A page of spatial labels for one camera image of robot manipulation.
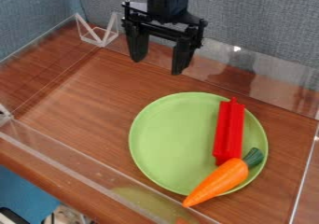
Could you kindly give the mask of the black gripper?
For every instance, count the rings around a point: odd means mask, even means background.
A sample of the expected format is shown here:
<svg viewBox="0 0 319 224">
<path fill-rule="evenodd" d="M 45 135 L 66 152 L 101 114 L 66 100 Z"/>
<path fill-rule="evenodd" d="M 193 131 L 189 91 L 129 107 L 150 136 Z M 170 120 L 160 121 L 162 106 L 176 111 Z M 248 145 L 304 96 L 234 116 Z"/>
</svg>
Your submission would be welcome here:
<svg viewBox="0 0 319 224">
<path fill-rule="evenodd" d="M 137 63 L 148 53 L 149 36 L 177 41 L 173 47 L 172 74 L 178 75 L 188 67 L 194 49 L 201 46 L 208 22 L 182 9 L 176 15 L 165 16 L 148 11 L 141 2 L 121 3 L 124 15 L 121 26 L 125 32 L 129 57 Z"/>
</svg>

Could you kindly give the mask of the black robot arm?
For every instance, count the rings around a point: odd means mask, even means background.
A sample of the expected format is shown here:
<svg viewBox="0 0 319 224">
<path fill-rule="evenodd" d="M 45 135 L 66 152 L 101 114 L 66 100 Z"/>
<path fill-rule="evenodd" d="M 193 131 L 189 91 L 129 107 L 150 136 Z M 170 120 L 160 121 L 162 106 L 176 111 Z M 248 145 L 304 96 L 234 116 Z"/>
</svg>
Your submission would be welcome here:
<svg viewBox="0 0 319 224">
<path fill-rule="evenodd" d="M 150 35 L 174 41 L 170 73 L 178 75 L 201 47 L 208 22 L 188 12 L 188 0 L 146 0 L 145 3 L 125 0 L 121 6 L 130 59 L 137 63 L 146 56 Z"/>
</svg>

